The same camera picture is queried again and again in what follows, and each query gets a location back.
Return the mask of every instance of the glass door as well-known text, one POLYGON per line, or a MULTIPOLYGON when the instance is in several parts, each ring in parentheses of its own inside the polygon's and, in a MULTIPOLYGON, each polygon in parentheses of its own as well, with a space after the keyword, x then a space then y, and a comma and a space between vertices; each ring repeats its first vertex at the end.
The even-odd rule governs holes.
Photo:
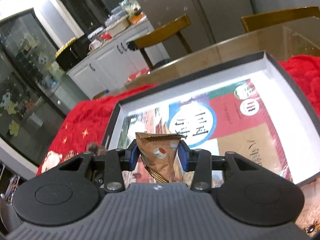
POLYGON ((39 166, 64 118, 0 49, 0 137, 39 166))

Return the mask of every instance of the white cross logo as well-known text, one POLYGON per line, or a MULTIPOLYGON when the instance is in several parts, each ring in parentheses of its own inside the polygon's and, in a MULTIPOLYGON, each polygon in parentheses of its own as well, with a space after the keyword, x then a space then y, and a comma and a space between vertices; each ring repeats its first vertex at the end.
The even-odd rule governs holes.
POLYGON ((156 191, 159 191, 162 189, 162 187, 160 185, 157 185, 156 187, 153 187, 156 191))

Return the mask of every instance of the refrigerator door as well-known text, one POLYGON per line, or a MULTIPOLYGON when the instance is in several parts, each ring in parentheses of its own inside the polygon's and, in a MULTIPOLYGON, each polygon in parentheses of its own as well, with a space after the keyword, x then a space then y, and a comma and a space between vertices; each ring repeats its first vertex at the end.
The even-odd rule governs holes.
POLYGON ((241 17, 253 14, 249 0, 199 0, 216 42, 244 33, 241 17))
MULTIPOLYGON (((208 35, 201 22, 192 0, 137 0, 154 28, 165 25, 183 14, 190 18, 191 25, 181 31, 192 51, 210 45, 208 35)), ((186 55, 186 51, 177 37, 163 42, 170 59, 186 55)))

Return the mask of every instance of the white cabinet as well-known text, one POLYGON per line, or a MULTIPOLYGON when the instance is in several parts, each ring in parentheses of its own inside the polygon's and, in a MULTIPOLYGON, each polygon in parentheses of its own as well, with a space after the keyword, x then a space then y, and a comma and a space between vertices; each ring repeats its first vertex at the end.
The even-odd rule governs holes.
POLYGON ((96 94, 105 89, 104 83, 96 70, 89 61, 81 62, 73 68, 68 75, 77 84, 77 86, 86 94, 87 97, 93 98, 96 94))
MULTIPOLYGON (((130 27, 88 55, 68 75, 89 98, 123 87, 130 75, 148 67, 140 51, 130 51, 126 44, 151 31, 149 21, 130 27)), ((161 43, 146 48, 146 53, 153 65, 169 58, 161 43)))

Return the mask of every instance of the wooden chair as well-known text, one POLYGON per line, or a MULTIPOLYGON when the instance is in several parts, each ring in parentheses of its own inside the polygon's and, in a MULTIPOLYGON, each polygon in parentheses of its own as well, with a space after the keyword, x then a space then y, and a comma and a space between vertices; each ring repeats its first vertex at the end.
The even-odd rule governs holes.
POLYGON ((245 32, 252 32, 272 25, 315 16, 320 17, 318 6, 286 9, 241 17, 245 32))
POLYGON ((135 39, 134 41, 129 41, 127 46, 130 50, 137 50, 139 49, 141 54, 143 55, 145 61, 148 64, 150 70, 154 70, 154 67, 146 54, 145 48, 156 45, 162 41, 167 40, 168 38, 177 35, 179 40, 181 41, 183 47, 186 49, 187 53, 192 53, 190 46, 188 45, 187 41, 181 34, 181 30, 185 27, 190 25, 189 17, 185 14, 172 22, 167 23, 159 28, 156 28, 153 32, 147 33, 145 36, 135 39))

